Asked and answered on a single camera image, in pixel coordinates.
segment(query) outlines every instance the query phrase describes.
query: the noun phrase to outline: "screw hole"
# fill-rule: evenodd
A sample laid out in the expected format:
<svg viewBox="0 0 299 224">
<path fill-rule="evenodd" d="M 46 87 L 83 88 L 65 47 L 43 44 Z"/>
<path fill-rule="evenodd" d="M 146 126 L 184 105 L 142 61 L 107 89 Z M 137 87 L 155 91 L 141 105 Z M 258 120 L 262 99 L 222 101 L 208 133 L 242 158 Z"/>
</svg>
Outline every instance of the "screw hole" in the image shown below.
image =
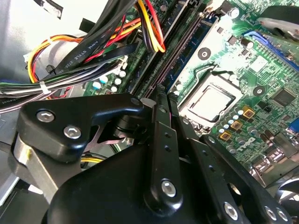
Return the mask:
<svg viewBox="0 0 299 224">
<path fill-rule="evenodd" d="M 212 171 L 212 172 L 216 172 L 216 170 L 214 169 L 214 167 L 213 166 L 209 166 L 209 169 Z"/>
<path fill-rule="evenodd" d="M 169 146 L 164 146 L 164 148 L 167 152 L 171 152 L 171 149 L 169 148 Z"/>
<path fill-rule="evenodd" d="M 162 111 L 163 113 L 167 113 L 167 110 L 162 106 L 162 105 L 159 105 L 159 110 Z"/>
<path fill-rule="evenodd" d="M 165 132 L 165 136 L 169 139 L 171 138 L 171 134 L 168 134 L 167 132 Z"/>
</svg>

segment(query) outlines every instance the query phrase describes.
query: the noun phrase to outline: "green circuit board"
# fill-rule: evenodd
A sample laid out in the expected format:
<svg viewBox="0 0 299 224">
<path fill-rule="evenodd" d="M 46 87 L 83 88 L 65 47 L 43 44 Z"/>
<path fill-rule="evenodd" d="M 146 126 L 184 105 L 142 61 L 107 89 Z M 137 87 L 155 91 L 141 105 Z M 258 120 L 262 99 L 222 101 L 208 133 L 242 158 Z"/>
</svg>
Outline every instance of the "green circuit board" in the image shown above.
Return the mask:
<svg viewBox="0 0 299 224">
<path fill-rule="evenodd" d="M 215 29 L 210 32 L 209 37 L 202 43 L 202 47 L 211 49 L 211 56 L 208 60 L 196 60 L 188 64 L 188 68 L 184 70 L 183 75 L 180 76 L 179 81 L 183 85 L 183 90 L 179 93 L 178 101 L 181 102 L 194 88 L 198 79 L 201 79 L 205 72 L 196 73 L 196 71 L 208 64 L 217 64 L 219 67 L 216 70 L 233 71 L 240 81 L 240 89 L 244 96 L 237 103 L 234 108 L 227 113 L 229 116 L 235 113 L 235 108 L 243 108 L 245 105 L 252 109 L 255 115 L 251 119 L 242 117 L 238 120 L 242 127 L 235 130 L 229 128 L 226 130 L 231 137 L 224 141 L 219 138 L 219 130 L 223 129 L 222 121 L 218 122 L 211 130 L 219 140 L 226 147 L 233 146 L 237 151 L 235 157 L 244 165 L 250 165 L 256 158 L 262 157 L 269 148 L 269 146 L 259 138 L 259 134 L 264 130 L 269 129 L 273 134 L 282 132 L 285 135 L 286 128 L 291 122 L 299 117 L 299 74 L 289 65 L 285 64 L 275 54 L 259 44 L 254 39 L 254 47 L 248 50 L 246 55 L 243 55 L 244 47 L 240 44 L 241 34 L 247 30 L 258 30 L 266 33 L 261 25 L 256 21 L 259 15 L 268 7 L 272 5 L 299 5 L 299 1 L 295 0 L 231 0 L 233 5 L 239 8 L 240 15 L 238 18 L 231 20 L 222 18 Z M 221 34 L 217 32 L 219 28 L 223 31 Z M 237 38 L 235 43 L 231 44 L 229 39 L 234 36 Z M 271 39 L 271 42 L 278 46 L 284 53 L 290 53 L 296 62 L 296 55 L 299 53 L 297 43 L 287 42 L 280 39 Z M 262 86 L 263 92 L 258 96 L 254 95 L 254 89 Z M 287 105 L 278 104 L 273 98 L 279 94 L 280 91 L 287 91 L 289 95 L 289 102 Z M 258 106 L 258 103 L 263 101 L 271 109 L 270 112 L 265 112 Z M 258 133 L 250 135 L 247 131 L 250 126 L 253 126 Z M 236 141 L 237 137 L 243 137 L 245 141 L 249 138 L 254 140 L 247 146 L 240 148 Z"/>
</svg>

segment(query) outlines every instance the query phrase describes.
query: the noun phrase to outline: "blue ram slot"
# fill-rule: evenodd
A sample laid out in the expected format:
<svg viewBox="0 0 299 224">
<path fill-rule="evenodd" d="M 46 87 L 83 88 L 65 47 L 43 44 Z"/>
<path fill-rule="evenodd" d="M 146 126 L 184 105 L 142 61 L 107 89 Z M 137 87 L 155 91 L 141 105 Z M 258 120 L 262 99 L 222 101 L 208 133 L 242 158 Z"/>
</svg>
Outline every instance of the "blue ram slot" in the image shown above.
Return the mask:
<svg viewBox="0 0 299 224">
<path fill-rule="evenodd" d="M 288 64 L 293 69 L 295 69 L 297 72 L 299 72 L 299 66 L 296 63 L 294 63 L 294 62 L 290 61 L 289 59 L 287 59 L 280 50 L 275 48 L 266 38 L 264 38 L 258 32 L 256 32 L 256 31 L 247 31 L 247 32 L 243 33 L 242 35 L 243 36 L 251 36 L 254 39 L 256 39 L 257 41 L 259 41 L 262 45 L 267 46 L 269 48 L 269 50 L 271 50 L 274 54 L 276 54 L 276 56 L 278 56 L 286 64 Z"/>
</svg>

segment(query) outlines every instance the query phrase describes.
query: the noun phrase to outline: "black wire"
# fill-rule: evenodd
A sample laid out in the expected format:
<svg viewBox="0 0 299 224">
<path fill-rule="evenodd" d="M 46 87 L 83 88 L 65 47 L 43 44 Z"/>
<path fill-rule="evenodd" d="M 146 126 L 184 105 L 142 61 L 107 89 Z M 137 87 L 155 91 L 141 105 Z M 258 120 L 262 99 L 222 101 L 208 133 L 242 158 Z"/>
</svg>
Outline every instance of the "black wire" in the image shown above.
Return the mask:
<svg viewBox="0 0 299 224">
<path fill-rule="evenodd" d="M 150 35 L 149 35 L 148 29 L 147 29 L 147 26 L 146 26 L 146 22 L 145 22 L 145 18 L 144 18 L 144 15 L 142 13 L 142 10 L 141 10 L 139 4 L 135 4 L 135 6 L 137 7 L 137 10 L 138 10 L 139 15 L 140 15 L 140 21 L 141 21 L 141 27 L 142 27 L 142 37 L 143 37 L 144 45 L 145 45 L 146 49 L 149 52 L 154 53 L 155 52 L 154 47 L 153 47 L 153 44 L 150 40 Z"/>
<path fill-rule="evenodd" d="M 56 74 L 77 68 L 98 46 L 104 46 L 114 33 L 122 16 L 134 3 L 135 0 L 109 0 L 101 17 L 91 31 L 56 67 Z"/>
</svg>

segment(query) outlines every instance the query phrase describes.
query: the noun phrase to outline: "wire bundle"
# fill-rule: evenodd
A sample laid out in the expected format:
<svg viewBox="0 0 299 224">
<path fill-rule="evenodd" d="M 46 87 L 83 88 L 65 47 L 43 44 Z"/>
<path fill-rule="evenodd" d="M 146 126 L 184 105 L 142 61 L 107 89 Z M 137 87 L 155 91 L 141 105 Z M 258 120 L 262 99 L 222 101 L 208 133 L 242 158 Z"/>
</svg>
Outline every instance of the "wire bundle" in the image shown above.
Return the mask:
<svg viewBox="0 0 299 224">
<path fill-rule="evenodd" d="M 107 5 L 108 7 L 112 5 L 115 6 L 116 11 L 124 11 L 124 9 L 128 10 L 129 5 L 125 5 L 122 8 L 120 5 L 115 3 L 118 1 L 119 0 L 109 0 L 111 3 L 109 4 L 108 2 Z M 132 0 L 122 0 L 120 2 L 121 5 L 123 5 L 125 2 L 134 3 Z M 124 54 L 119 54 L 121 52 L 120 48 L 111 50 L 109 52 L 106 51 L 108 51 L 108 48 L 112 44 L 123 40 L 140 26 L 142 27 L 142 35 L 146 48 L 152 52 L 165 52 L 164 38 L 157 15 L 150 1 L 145 0 L 145 2 L 148 6 L 150 14 L 152 15 L 155 26 L 152 21 L 150 21 L 149 14 L 146 11 L 144 3 L 142 0 L 138 0 L 138 2 L 135 4 L 135 7 L 140 14 L 140 18 L 136 18 L 127 22 L 126 13 L 123 13 L 121 17 L 119 15 L 113 17 L 110 19 L 110 21 L 106 21 L 105 24 L 102 19 L 105 20 L 104 17 L 108 16 L 108 14 L 103 13 L 104 15 L 100 17 L 99 21 L 86 36 L 76 37 L 72 35 L 55 35 L 43 41 L 31 52 L 28 57 L 27 68 L 31 84 L 16 83 L 10 80 L 0 81 L 0 98 L 11 99 L 2 101 L 2 105 L 0 105 L 0 113 L 17 110 L 23 104 L 30 101 L 49 98 L 55 92 L 62 89 L 65 89 L 65 91 L 60 97 L 66 97 L 67 91 L 70 90 L 70 88 L 74 85 L 83 84 L 101 76 L 116 73 L 117 70 L 120 69 L 121 63 L 121 60 L 116 59 L 118 57 L 124 56 Z M 113 12 L 113 10 L 109 8 L 109 13 L 115 14 L 116 12 Z M 82 44 L 90 44 L 88 42 L 93 39 L 95 35 L 98 36 L 100 33 L 106 42 L 104 42 L 102 39 L 98 39 L 96 42 L 103 42 L 103 44 L 95 44 L 95 48 L 93 48 L 92 51 L 89 51 L 90 54 L 88 54 L 88 52 L 84 54 L 84 60 L 80 58 L 81 63 L 78 64 L 76 60 L 76 68 L 68 68 L 66 70 L 61 69 L 62 64 L 69 60 L 68 58 L 70 57 L 70 54 L 80 50 Z M 57 41 L 76 42 L 78 43 L 78 46 L 75 47 L 75 49 L 62 60 L 62 62 L 55 69 L 56 73 L 54 72 L 54 75 L 51 74 L 46 78 L 39 80 L 38 75 L 36 74 L 37 59 L 48 46 Z"/>
</svg>

